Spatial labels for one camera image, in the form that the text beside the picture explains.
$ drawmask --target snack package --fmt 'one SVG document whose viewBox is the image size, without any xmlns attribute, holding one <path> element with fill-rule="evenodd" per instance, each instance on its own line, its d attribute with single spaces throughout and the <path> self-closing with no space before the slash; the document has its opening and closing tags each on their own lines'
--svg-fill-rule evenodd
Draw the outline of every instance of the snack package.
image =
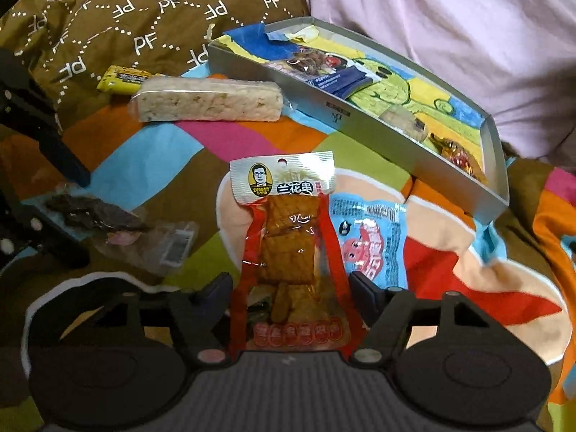
<svg viewBox="0 0 576 432">
<path fill-rule="evenodd" d="M 347 274 L 361 271 L 382 289 L 408 288 L 404 205 L 383 200 L 365 202 L 353 194 L 336 193 L 330 195 L 329 212 Z"/>
<path fill-rule="evenodd" d="M 272 82 L 166 76 L 143 82 L 132 105 L 142 122 L 277 121 L 284 97 Z"/>
<path fill-rule="evenodd" d="M 293 55 L 264 65 L 341 99 L 382 80 L 362 64 L 336 53 L 300 46 Z"/>
<path fill-rule="evenodd" d="M 157 276 L 167 276 L 182 266 L 198 235 L 193 222 L 145 223 L 143 211 L 125 211 L 92 196 L 58 193 L 44 203 L 60 213 L 64 224 L 90 231 L 96 249 Z"/>
<path fill-rule="evenodd" d="M 430 134 L 430 140 L 438 148 L 440 156 L 478 180 L 481 184 L 488 186 L 488 179 L 482 167 L 464 146 L 450 138 L 440 138 L 433 133 Z"/>
<path fill-rule="evenodd" d="M 379 118 L 419 143 L 428 137 L 424 122 L 401 105 L 392 105 Z"/>
<path fill-rule="evenodd" d="M 331 152 L 230 163 L 236 201 L 251 209 L 240 283 L 230 308 L 230 351 L 340 350 L 364 335 L 328 214 Z"/>
<path fill-rule="evenodd" d="M 102 93 L 134 95 L 138 92 L 142 83 L 152 76 L 163 75 L 153 75 L 141 69 L 113 65 L 106 70 L 96 89 Z"/>
</svg>

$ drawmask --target silver tray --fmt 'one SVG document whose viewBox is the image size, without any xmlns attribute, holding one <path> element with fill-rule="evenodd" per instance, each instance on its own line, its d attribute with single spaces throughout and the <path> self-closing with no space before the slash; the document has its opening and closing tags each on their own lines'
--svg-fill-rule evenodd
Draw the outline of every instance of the silver tray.
<svg viewBox="0 0 576 432">
<path fill-rule="evenodd" d="M 480 127 L 480 141 L 489 186 L 484 186 L 443 157 L 434 154 L 419 142 L 388 126 L 375 116 L 361 111 L 353 104 L 273 68 L 238 56 L 216 41 L 208 45 L 210 70 L 234 79 L 268 80 L 278 83 L 290 101 L 297 105 L 299 111 L 332 126 L 407 170 L 474 216 L 479 222 L 487 224 L 500 216 L 509 204 L 509 190 L 502 144 L 494 119 L 438 76 L 353 31 L 316 18 L 303 17 L 267 24 L 266 32 L 287 30 L 295 33 L 310 24 L 314 24 L 319 29 L 322 37 L 358 49 L 367 56 L 382 59 L 382 61 L 388 58 L 404 65 L 439 88 L 458 97 L 484 116 L 485 120 Z"/>
</svg>

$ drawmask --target black stand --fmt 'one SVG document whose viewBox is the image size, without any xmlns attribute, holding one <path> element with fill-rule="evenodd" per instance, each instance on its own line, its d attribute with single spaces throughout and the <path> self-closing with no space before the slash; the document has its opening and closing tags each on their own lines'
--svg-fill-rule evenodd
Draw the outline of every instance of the black stand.
<svg viewBox="0 0 576 432">
<path fill-rule="evenodd" d="M 10 51 L 0 49 L 0 123 L 38 141 L 40 152 L 68 180 L 90 184 L 90 171 L 62 142 L 51 102 Z M 22 205 L 0 165 L 0 268 L 28 246 L 69 268 L 90 263 L 88 251 L 34 206 Z"/>
</svg>

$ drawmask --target man's portrait logo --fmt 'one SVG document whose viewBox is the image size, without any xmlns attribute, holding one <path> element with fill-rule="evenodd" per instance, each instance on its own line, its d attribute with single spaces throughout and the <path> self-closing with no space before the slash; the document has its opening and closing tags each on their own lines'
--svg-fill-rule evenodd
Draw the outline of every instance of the man's portrait logo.
<svg viewBox="0 0 576 432">
<path fill-rule="evenodd" d="M 272 174 L 263 164 L 254 164 L 248 173 L 248 183 L 256 196 L 268 196 L 272 191 Z"/>
</svg>

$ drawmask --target pf logo pattern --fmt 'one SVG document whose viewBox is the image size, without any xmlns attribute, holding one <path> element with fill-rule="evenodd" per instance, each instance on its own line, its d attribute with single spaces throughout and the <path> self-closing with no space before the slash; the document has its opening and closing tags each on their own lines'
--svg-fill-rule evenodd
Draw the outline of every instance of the pf logo pattern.
<svg viewBox="0 0 576 432">
<path fill-rule="evenodd" d="M 207 62 L 212 23 L 216 38 L 304 15 L 301 0 L 20 0 L 5 18 L 0 46 L 30 67 L 66 128 L 94 112 L 86 94 L 99 96 L 97 83 L 110 65 L 181 75 Z M 107 95 L 98 99 L 96 108 L 108 103 Z"/>
</svg>

